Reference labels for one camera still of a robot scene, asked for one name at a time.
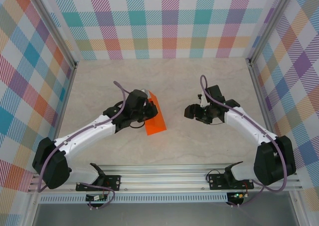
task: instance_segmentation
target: checkered pattern wall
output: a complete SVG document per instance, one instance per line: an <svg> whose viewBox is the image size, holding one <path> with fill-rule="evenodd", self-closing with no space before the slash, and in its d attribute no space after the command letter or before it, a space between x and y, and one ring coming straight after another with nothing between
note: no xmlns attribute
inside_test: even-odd
<svg viewBox="0 0 319 226"><path fill-rule="evenodd" d="M61 26L61 23L59 22L58 18L56 17L51 5L49 4L48 0L42 0L47 11L50 13L51 17L52 17L52 20L53 22L55 23L55 26L57 27L57 29L59 30L60 32L60 35L61 37L64 39L66 45L68 46L69 50L70 50L70 53L72 54L73 58L76 60L76 61L79 61L80 59L78 58L78 56L75 54L75 51L73 49L73 46L71 45L70 43L70 40L68 39L67 35L65 34L65 31L63 30L62 26Z"/></svg>
<svg viewBox="0 0 319 226"><path fill-rule="evenodd" d="M267 0L55 0L84 59L243 56Z"/></svg>
<svg viewBox="0 0 319 226"><path fill-rule="evenodd" d="M255 66L276 133L293 142L319 220L319 0L291 0Z"/></svg>
<svg viewBox="0 0 319 226"><path fill-rule="evenodd" d="M259 40L260 40L261 36L263 36L263 34L264 34L265 30L266 30L266 27L268 26L269 21L273 17L273 14L274 14L275 9L278 6L279 2L280 2L280 0L275 0L273 2L272 6L271 6L271 8L270 8L270 10L269 10L269 12L267 14L267 17L265 18L261 28L259 29L258 35L257 35L257 37L256 37L256 39L254 41L254 44L253 44L252 48L250 49L250 52L249 52L248 56L245 56L245 57L247 57L247 58L251 58L252 57L252 55L253 55L253 53L254 53L254 51L256 49L256 46L259 43Z"/></svg>
<svg viewBox="0 0 319 226"><path fill-rule="evenodd" d="M71 67L30 0L0 0L0 225L17 225L40 140L53 138Z"/></svg>

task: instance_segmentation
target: orange block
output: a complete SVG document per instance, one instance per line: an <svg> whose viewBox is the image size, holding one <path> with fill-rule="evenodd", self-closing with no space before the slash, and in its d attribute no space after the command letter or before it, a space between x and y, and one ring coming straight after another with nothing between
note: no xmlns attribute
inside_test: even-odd
<svg viewBox="0 0 319 226"><path fill-rule="evenodd" d="M155 134L155 133L158 133L158 132L166 130L166 125L165 125L165 122L164 122L163 115L161 114L161 111L160 111L160 105L159 105L158 99L150 91L149 91L149 93L150 93L150 96L151 96L149 101L153 101L154 102L154 104L155 104L155 106L156 106L156 108L157 108L157 110L159 112L152 119L149 119L149 120L145 121L146 133L147 133L147 135L152 135L152 134Z"/></svg>

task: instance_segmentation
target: white arm segment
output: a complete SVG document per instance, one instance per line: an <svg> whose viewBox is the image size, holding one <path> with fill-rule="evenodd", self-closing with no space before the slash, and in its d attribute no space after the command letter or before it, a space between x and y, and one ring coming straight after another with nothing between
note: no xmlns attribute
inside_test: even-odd
<svg viewBox="0 0 319 226"><path fill-rule="evenodd" d="M92 123L87 124L85 127L77 130L76 132L69 134L65 137L56 139L55 145L59 145L60 143L65 142L66 139L69 138L71 135L76 134L77 132L79 132L80 130L88 126L96 125L108 119L109 117L107 115L100 115ZM78 136L70 140L69 142L66 142L66 144L60 148L60 151L63 151L63 150L65 151L65 158L67 162L70 163L71 160L82 150L86 149L87 147L92 145L94 142L113 134L115 134L115 125L113 125L112 122L110 121L106 124L88 129L85 132L79 134Z"/></svg>
<svg viewBox="0 0 319 226"><path fill-rule="evenodd" d="M242 108L235 107L237 111L243 113L245 116L249 117ZM262 134L255 126L253 126L248 120L241 117L239 114L229 110L225 113L225 122L235 128L238 132L240 132L250 143L254 144L258 147L262 142L269 142L270 140ZM269 135L272 139L276 139L275 134L266 130L263 126L259 125L254 121L261 129L263 129L267 135ZM240 163L231 168L233 176L236 180L247 180L247 179L256 179L256 175L254 173L254 164L252 162L248 163Z"/></svg>
<svg viewBox="0 0 319 226"><path fill-rule="evenodd" d="M71 160L82 150L88 148L90 145L92 145L94 142L100 139L103 139L107 136L115 134L115 125L113 125L112 122L110 121L106 124L86 130L85 132L74 137L69 142L66 142L66 139L88 126L96 125L108 119L109 117L107 115L100 115L92 123L87 124L86 126L77 130L76 132L73 132L72 134L69 134L65 137L58 138L55 140L56 141L55 145L59 145L62 142L66 143L64 146L60 148L60 151L65 151L65 158L69 166L72 166ZM98 172L92 166L89 166L89 168L87 169L72 167L72 172L70 172L70 177L68 178L66 182L67 183L85 182L88 184L92 184L98 178L98 176L99 176Z"/></svg>

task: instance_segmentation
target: wire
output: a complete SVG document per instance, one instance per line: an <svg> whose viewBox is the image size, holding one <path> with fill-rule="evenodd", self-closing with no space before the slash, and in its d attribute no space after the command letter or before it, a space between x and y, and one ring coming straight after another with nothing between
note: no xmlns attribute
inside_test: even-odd
<svg viewBox="0 0 319 226"><path fill-rule="evenodd" d="M281 163L282 163L282 166L283 166L283 172L284 172L284 181L283 181L282 186L281 186L279 189L274 190L274 189L271 189L271 188L269 188L269 187L267 187L267 186L264 186L263 184L260 184L260 183L258 183L258 182L256 182L256 181L253 180L253 182L254 182L255 184L262 186L262 189L261 189L261 191L260 191L253 199L251 199L250 201L248 201L248 202L246 202L246 203L243 203L242 205L250 204L252 201L254 201L256 198L258 198L258 197L260 196L261 192L263 192L264 189L267 189L267 190L269 190L269 191L271 191L271 192L274 192L274 193L278 193L278 192L283 191L283 189L286 187L286 184L287 184L287 168L286 168L286 163L285 163L284 156L283 156L283 154L282 154L282 152L281 152L281 150L280 150L278 144L277 144L261 127L259 127L259 126L258 126L253 120L251 120L249 117L245 116L245 115L242 114L240 111L238 111L238 110L236 110L236 109L234 109L234 108L232 108L232 107L230 107L230 106L228 106L228 105L226 105L226 104L223 104L223 103L221 103L221 102L215 100L214 98L212 98L211 95L208 94L208 92L206 91L206 88L207 88L207 78L205 77L205 75L201 75L201 76L200 76L200 86L201 86L203 92L205 93L205 95L206 95L210 100L212 100L214 103L216 103L216 104L218 104L218 105L220 105L220 106L222 106L222 107L225 107L225 108L227 108L227 109L229 109L229 110L231 110L231 111L233 111L233 112L239 114L241 117L245 118L249 123L251 123L255 128L257 128L262 134L264 134L264 135L272 142L272 144L274 145L274 147L276 148L276 150L277 150L277 152L278 152L278 154L279 154L279 157L280 157L280 160L281 160Z"/></svg>
<svg viewBox="0 0 319 226"><path fill-rule="evenodd" d="M211 171L209 171L209 172L207 173L207 175L206 175L206 181L207 181L208 183L209 183L209 181L208 181L208 178L207 178L207 177L208 177L209 173L212 172L212 171L217 171L218 174L221 175L221 173L220 173L218 170L211 170Z"/></svg>
<svg viewBox="0 0 319 226"><path fill-rule="evenodd" d="M248 193L248 186L246 184L246 182L243 181L243 184L246 186L246 194Z"/></svg>
<svg viewBox="0 0 319 226"><path fill-rule="evenodd" d="M131 126L131 125L130 125L130 128L139 129L139 128L142 128L144 125L145 125L145 121L143 121L143 124L140 125L140 126Z"/></svg>
<svg viewBox="0 0 319 226"><path fill-rule="evenodd" d="M85 186L87 186L87 187L91 187L91 188L96 188L96 189L103 189L103 190L112 191L112 193L113 193L112 198L111 198L108 202L104 203L101 207L93 207L93 206L91 205L91 201L90 201L90 202L89 202L90 210L92 210L92 209L95 209L95 210L102 209L102 208L104 208L105 206L109 205L109 204L114 200L114 198L115 198L115 191L114 191L113 189L111 189L111 188L104 187L104 186L90 185L90 184L86 184L86 183L81 183L81 184L82 184L82 185L85 185Z"/></svg>
<svg viewBox="0 0 319 226"><path fill-rule="evenodd" d="M97 126L100 126L100 125L104 125L112 120L114 120L115 118L117 118L121 113L122 111L124 110L124 106L125 106L125 102L126 102L126 97L125 97L125 90L124 88L121 86L121 84L119 84L117 81L114 81L113 82L118 88L121 89L122 91L122 95L123 95L123 103L122 103L122 106L121 106L121 109L119 110L118 113L116 113L113 117L111 117L110 119L107 119L103 122L100 122L98 124L96 124L95 126L94 125L90 125L90 126L87 126L86 128L83 128L82 130L74 133L73 135L71 135L70 137L66 138L65 141L63 141L61 144L59 144L49 155L48 157L46 158L43 166L42 166L42 169L41 169L41 172L40 172L40 175L39 175L39 180L38 180L38 187L37 187L37 191L39 193L41 193L46 187L47 185L45 185L43 188L41 188L41 184L42 184L42 179L43 179L43 175L44 175L44 171L46 169L46 166L48 164L48 162L50 161L50 159L52 158L52 156L58 151L59 148L61 148L62 146L64 146L64 143L65 142L69 142L70 140L72 140L74 137L78 136L79 134L82 134L83 132L87 131L88 129L91 129L91 128L95 128Z"/></svg>

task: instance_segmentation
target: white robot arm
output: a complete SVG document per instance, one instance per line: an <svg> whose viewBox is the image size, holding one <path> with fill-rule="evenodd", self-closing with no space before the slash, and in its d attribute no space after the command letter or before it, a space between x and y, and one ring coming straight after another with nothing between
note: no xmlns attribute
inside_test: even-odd
<svg viewBox="0 0 319 226"><path fill-rule="evenodd" d="M214 118L219 118L256 146L254 163L238 162L225 168L223 177L230 188L242 180L257 178L263 185L270 185L283 179L283 164L273 141L278 145L284 157L287 175L295 173L296 166L292 144L286 136L278 137L269 132L249 117L236 101L226 101L217 85L206 87L205 91L209 97L203 91L201 95L198 95L200 104L189 105L185 109L184 116L190 119L195 118L205 124L212 124Z"/></svg>
<svg viewBox="0 0 319 226"><path fill-rule="evenodd" d="M97 119L76 132L55 140L43 139L32 166L50 189L65 182L107 187L106 176L96 164L91 163L92 169L74 168L72 159L94 142L119 132L134 121L144 122L157 114L157 108L152 101L149 102L148 95L144 91L134 90L125 101L106 109Z"/></svg>

